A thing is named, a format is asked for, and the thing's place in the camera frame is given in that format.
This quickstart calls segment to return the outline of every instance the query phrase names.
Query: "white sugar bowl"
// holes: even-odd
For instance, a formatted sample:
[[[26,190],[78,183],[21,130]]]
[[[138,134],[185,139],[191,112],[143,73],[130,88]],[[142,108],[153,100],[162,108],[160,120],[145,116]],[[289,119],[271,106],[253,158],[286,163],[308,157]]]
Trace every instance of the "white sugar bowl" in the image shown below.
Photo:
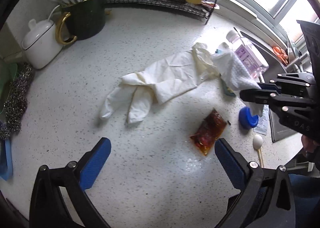
[[[28,23],[30,31],[24,37],[21,47],[34,68],[43,68],[62,49],[63,45],[55,39],[56,25],[51,20]]]

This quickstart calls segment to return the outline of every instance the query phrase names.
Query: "countertop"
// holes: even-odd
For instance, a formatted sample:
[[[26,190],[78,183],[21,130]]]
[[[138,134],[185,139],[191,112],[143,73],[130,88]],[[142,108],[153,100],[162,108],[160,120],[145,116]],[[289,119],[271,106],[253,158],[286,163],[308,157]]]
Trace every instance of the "countertop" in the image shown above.
[[[98,113],[121,76],[189,50],[196,41],[214,50],[237,25],[215,14],[204,25],[154,10],[117,8],[111,13],[98,35],[65,48],[36,72],[21,131],[11,139],[13,177],[0,180],[0,189],[28,217],[38,168],[64,167],[107,137],[110,157],[86,192],[111,227],[213,227],[225,214],[228,197],[238,191],[214,150],[202,156],[189,136],[215,107],[231,123],[221,137],[248,161],[259,162],[252,147],[255,133],[239,127],[244,105],[223,94],[219,79],[154,104],[147,118],[133,126],[126,123],[128,107],[105,123]],[[300,137],[272,143],[269,126],[263,136],[265,167],[286,164],[302,148]]]

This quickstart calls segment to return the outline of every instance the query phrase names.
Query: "ceramic lid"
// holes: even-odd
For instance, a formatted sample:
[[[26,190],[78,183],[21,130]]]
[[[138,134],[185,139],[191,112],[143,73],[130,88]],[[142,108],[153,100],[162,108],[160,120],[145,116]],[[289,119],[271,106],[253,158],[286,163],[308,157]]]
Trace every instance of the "ceramic lid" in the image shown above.
[[[28,23],[30,31],[24,37],[21,46],[24,50],[28,49],[34,44],[50,27],[53,25],[51,20],[43,20],[36,22],[35,19],[31,19]]]

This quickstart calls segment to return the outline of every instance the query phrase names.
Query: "paper label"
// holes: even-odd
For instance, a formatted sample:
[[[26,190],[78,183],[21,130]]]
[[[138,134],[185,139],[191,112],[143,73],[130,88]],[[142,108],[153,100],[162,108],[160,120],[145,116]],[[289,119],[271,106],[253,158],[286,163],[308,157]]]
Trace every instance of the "paper label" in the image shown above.
[[[269,122],[269,106],[264,105],[262,116],[259,116],[259,121],[257,127],[253,128],[254,132],[267,135]]]
[[[237,54],[238,58],[242,61],[242,63],[244,64],[244,66],[250,74],[259,67],[259,65],[252,58],[251,53],[247,50],[245,46],[240,45],[240,47],[237,48],[235,53]]]

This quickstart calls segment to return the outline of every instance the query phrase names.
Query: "plastic bag of sauce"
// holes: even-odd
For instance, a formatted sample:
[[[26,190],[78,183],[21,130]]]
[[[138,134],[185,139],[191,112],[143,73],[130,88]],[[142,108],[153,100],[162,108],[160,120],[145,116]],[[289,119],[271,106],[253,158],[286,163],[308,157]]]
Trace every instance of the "plastic bag of sauce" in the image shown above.
[[[213,109],[202,121],[198,131],[190,138],[203,155],[207,156],[214,142],[220,137],[226,126],[226,121],[219,115],[216,109]]]

